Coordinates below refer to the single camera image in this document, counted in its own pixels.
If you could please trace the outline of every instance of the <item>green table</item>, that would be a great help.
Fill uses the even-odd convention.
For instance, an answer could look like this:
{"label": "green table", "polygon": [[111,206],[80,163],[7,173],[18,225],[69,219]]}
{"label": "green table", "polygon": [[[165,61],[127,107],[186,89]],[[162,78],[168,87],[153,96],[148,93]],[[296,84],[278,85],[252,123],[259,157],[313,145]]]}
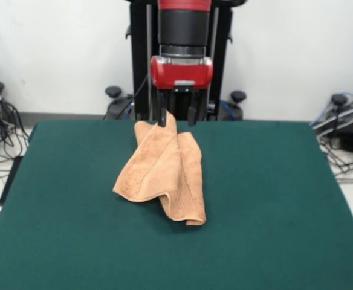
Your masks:
{"label": "green table", "polygon": [[37,125],[0,217],[0,290],[353,290],[353,217],[307,124],[178,124],[202,150],[201,228],[111,193],[133,125]]}

